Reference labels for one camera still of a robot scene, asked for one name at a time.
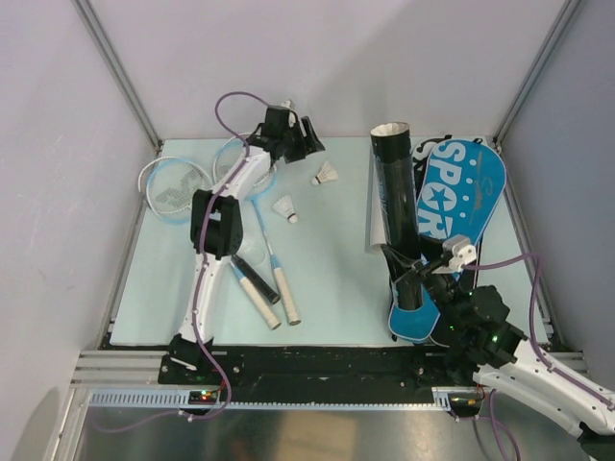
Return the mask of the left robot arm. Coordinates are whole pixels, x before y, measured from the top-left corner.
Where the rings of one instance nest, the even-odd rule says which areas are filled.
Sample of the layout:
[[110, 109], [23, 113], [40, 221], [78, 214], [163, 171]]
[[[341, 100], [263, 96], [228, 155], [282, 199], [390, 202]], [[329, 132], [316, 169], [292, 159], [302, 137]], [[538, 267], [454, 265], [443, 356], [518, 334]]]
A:
[[212, 314], [225, 268], [243, 239], [241, 203], [279, 160], [287, 163], [325, 150], [310, 119], [285, 106], [269, 106], [254, 131], [238, 135], [242, 152], [210, 189], [192, 196], [190, 239], [196, 253], [195, 276], [184, 320], [168, 354], [193, 383], [206, 381], [213, 361], [207, 342], [213, 338]]

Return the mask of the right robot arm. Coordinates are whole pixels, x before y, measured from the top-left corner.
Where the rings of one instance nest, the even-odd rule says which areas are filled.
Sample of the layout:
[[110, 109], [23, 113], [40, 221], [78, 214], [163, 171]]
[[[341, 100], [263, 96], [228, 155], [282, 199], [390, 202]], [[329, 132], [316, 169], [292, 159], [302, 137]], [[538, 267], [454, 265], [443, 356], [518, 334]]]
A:
[[453, 330], [444, 358], [446, 378], [473, 380], [532, 408], [575, 437], [594, 460], [614, 457], [614, 393], [542, 349], [507, 317], [510, 309], [493, 285], [464, 291], [456, 272], [480, 270], [477, 251], [458, 235], [432, 260], [412, 259], [389, 245], [381, 248], [393, 286], [424, 289]]

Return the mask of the black shuttlecock tube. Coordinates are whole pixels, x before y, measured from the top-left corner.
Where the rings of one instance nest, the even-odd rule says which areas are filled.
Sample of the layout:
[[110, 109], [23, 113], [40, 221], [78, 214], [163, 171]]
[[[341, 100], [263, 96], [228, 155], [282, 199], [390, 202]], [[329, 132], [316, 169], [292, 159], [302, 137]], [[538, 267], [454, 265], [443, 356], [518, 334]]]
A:
[[[370, 137], [379, 181], [384, 245], [411, 258], [421, 258], [409, 125], [383, 123], [370, 131]], [[389, 275], [390, 286], [394, 304], [413, 311], [423, 304], [422, 288], [411, 284], [407, 276]]]

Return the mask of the white shuttlecock tube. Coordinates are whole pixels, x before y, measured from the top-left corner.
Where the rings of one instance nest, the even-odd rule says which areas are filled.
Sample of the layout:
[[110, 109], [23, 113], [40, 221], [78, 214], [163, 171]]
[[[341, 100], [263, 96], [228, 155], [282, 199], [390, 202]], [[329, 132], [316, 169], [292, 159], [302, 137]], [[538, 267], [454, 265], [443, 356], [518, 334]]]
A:
[[367, 232], [367, 251], [377, 253], [381, 250], [381, 245], [386, 242], [384, 224], [381, 213], [381, 200], [379, 191], [379, 181], [375, 156], [370, 152], [370, 183], [368, 200], [368, 232]]

